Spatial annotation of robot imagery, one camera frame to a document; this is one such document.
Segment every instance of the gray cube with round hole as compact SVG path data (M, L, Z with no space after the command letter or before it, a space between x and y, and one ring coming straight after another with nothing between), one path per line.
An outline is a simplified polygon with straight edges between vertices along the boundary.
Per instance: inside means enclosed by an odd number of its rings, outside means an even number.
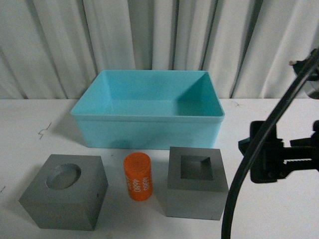
M219 149L171 147L168 217L220 220L228 185Z
M52 154L19 202L40 228L93 231L107 187L101 157Z

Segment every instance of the printed number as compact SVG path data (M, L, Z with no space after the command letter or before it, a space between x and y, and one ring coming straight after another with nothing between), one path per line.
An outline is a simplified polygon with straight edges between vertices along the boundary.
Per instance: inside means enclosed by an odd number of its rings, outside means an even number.
M128 186L128 189L129 190L132 190L132 186L131 186L131 183L130 183L130 180L129 180L129 178L125 175L125 177L126 177L126 184L127 184L127 186Z
M149 178L145 177L143 178L143 190L146 191L149 188L150 188Z
M141 186L140 186L140 182L137 179L133 180L133 188L134 188L134 192L140 192L141 191Z

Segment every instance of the mark on table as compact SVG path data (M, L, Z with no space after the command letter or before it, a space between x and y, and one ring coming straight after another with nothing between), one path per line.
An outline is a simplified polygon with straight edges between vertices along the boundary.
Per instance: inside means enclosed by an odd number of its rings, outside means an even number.
M42 132L45 131L45 130L48 130L49 127L51 126L51 124L52 124L52 122L49 124L49 126L47 128L44 128L44 129L40 130L40 132L38 133L41 136L40 139L42 139L42 137L44 136L44 134Z

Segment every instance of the cylindrical hole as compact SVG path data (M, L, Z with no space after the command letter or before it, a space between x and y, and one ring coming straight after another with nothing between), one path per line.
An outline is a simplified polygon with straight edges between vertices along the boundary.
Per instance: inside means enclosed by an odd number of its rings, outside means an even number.
M73 163L57 166L46 179L46 185L53 190L71 187L81 176L81 168Z

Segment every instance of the black cable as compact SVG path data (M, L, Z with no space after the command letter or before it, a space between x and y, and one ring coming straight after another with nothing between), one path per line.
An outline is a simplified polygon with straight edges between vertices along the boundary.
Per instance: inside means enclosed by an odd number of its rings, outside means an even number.
M231 225L240 188L244 182L244 179L251 165L257 158L265 142L265 139L268 137L268 135L270 134L270 132L272 131L280 117L289 107L290 103L296 97L297 93L303 87L308 77L317 68L318 64L319 48L316 49L315 52L313 52L313 54L309 57L304 68L300 71L300 73L293 81L293 83L290 85L282 99L278 102L276 107L270 113L267 120L262 124L255 137L251 139L251 143L248 146L248 149L237 169L237 172L229 189L221 230L222 239L230 239Z

